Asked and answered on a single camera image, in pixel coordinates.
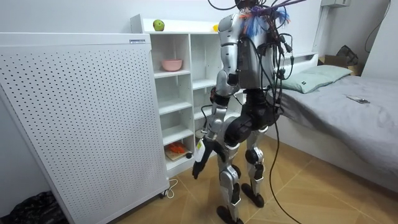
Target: white shelf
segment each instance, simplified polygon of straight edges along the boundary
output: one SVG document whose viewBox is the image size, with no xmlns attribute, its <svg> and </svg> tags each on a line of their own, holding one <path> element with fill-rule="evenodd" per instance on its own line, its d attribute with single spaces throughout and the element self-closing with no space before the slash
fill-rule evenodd
<svg viewBox="0 0 398 224">
<path fill-rule="evenodd" d="M 145 31 L 146 34 L 218 34 L 218 32 L 195 32 L 195 31 Z"/>
<path fill-rule="evenodd" d="M 177 75 L 188 75 L 190 71 L 188 70 L 179 70 L 176 72 L 166 72 L 166 71 L 155 71 L 155 78 L 165 78 L 165 77 L 172 77 Z"/>
<path fill-rule="evenodd" d="M 201 79 L 201 80 L 192 81 L 192 89 L 193 90 L 198 90 L 201 88 L 211 87 L 211 86 L 215 86 L 215 85 L 216 85 L 215 80 Z"/>
<path fill-rule="evenodd" d="M 191 136 L 193 132 L 182 125 L 162 130 L 163 145 Z"/>
<path fill-rule="evenodd" d="M 193 159 L 193 155 L 192 155 L 191 159 L 188 159 L 187 157 L 183 156 L 183 157 L 181 157 L 181 158 L 179 158 L 179 159 L 177 159 L 175 161 L 172 161 L 171 159 L 169 159 L 166 156 L 166 168 L 169 171 L 169 170 L 171 170 L 173 168 L 176 168 L 177 166 L 179 166 L 179 165 L 181 165 L 183 163 L 189 162 L 189 160 L 192 160 L 192 159 Z"/>
<path fill-rule="evenodd" d="M 169 100 L 159 102 L 159 115 L 171 113 L 174 111 L 182 110 L 191 107 L 192 104 L 184 101 L 183 99 Z"/>
<path fill-rule="evenodd" d="M 196 120 L 196 119 L 204 118 L 204 115 L 201 112 L 200 108 L 201 107 L 199 106 L 199 107 L 196 107 L 196 108 L 193 109 L 193 119 Z M 206 116 L 211 115 L 211 107 L 204 108 L 203 112 L 205 112 Z"/>
</svg>

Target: gray bedsheet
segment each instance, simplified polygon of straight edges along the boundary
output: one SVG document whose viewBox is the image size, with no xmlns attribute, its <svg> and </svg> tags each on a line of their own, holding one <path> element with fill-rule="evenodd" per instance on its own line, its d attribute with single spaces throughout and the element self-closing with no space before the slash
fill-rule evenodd
<svg viewBox="0 0 398 224">
<path fill-rule="evenodd" d="M 348 76 L 309 94 L 283 90 L 282 99 L 284 116 L 340 139 L 366 162 L 398 175 L 398 82 Z"/>
</svg>

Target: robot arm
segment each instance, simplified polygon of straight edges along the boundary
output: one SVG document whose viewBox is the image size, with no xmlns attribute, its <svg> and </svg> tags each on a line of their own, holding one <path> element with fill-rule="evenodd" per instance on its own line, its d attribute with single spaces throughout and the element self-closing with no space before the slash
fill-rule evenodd
<svg viewBox="0 0 398 224">
<path fill-rule="evenodd" d="M 205 167 L 212 151 L 218 154 L 222 146 L 216 142 L 218 133 L 223 127 L 229 99 L 239 91 L 238 76 L 238 44 L 242 33 L 242 18 L 239 14 L 233 14 L 222 19 L 218 25 L 218 33 L 221 41 L 221 60 L 223 69 L 217 74 L 216 92 L 214 96 L 211 116 L 208 117 L 207 133 L 203 138 L 205 152 L 200 162 L 193 166 L 193 176 L 197 178 Z"/>
</svg>

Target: pillow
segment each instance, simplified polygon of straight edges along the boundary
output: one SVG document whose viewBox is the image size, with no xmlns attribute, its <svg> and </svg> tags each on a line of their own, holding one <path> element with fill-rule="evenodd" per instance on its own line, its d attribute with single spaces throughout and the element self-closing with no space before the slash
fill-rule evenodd
<svg viewBox="0 0 398 224">
<path fill-rule="evenodd" d="M 323 75 L 326 76 L 332 81 L 333 83 L 339 80 L 340 78 L 343 78 L 349 74 L 351 74 L 353 71 L 347 68 L 342 68 L 342 67 L 337 67 L 337 66 L 332 66 L 332 65 L 321 65 L 321 66 L 316 66 L 309 68 L 305 71 L 302 71 L 301 73 L 307 73 L 307 74 L 314 74 L 314 75 Z"/>
<path fill-rule="evenodd" d="M 288 80 L 282 81 L 282 88 L 295 90 L 301 93 L 311 93 L 317 88 L 333 83 L 324 75 L 311 73 L 298 73 L 292 75 Z"/>
<path fill-rule="evenodd" d="M 282 81 L 282 88 L 301 93 L 311 93 L 317 88 L 336 82 L 351 72 L 347 68 L 332 65 L 312 67 L 292 75 L 288 80 Z"/>
</svg>

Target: humanoid robot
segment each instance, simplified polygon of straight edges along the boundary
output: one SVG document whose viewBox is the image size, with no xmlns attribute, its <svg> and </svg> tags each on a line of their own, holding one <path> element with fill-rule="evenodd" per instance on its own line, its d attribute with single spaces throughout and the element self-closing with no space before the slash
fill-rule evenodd
<svg viewBox="0 0 398 224">
<path fill-rule="evenodd" d="M 217 214 L 226 223 L 243 223 L 238 213 L 241 190 L 257 207 L 264 206 L 264 199 L 260 194 L 260 183 L 264 178 L 264 156 L 257 147 L 257 140 L 279 117 L 275 114 L 275 105 L 272 106 L 267 101 L 263 87 L 272 84 L 269 83 L 270 78 L 265 79 L 265 75 L 270 75 L 271 80 L 277 75 L 272 61 L 275 49 L 272 43 L 280 40 L 267 31 L 270 26 L 264 32 L 258 32 L 251 37 L 244 35 L 243 23 L 247 17 L 243 16 L 243 11 L 257 5 L 256 0 L 236 0 L 236 6 L 241 11 L 225 17 L 218 25 L 224 67 L 217 76 L 206 134 L 199 143 L 199 147 L 204 148 L 203 156 L 194 163 L 192 171 L 197 179 L 210 153 L 217 152 L 221 194 L 226 204 L 226 207 L 217 208 Z M 262 48 L 264 60 L 259 56 L 260 46 L 265 46 Z M 241 115 L 224 120 L 229 99 L 240 88 L 244 88 L 246 94 Z M 240 143 L 245 140 L 250 184 L 240 186 L 241 171 L 233 165 L 233 159 Z"/>
</svg>

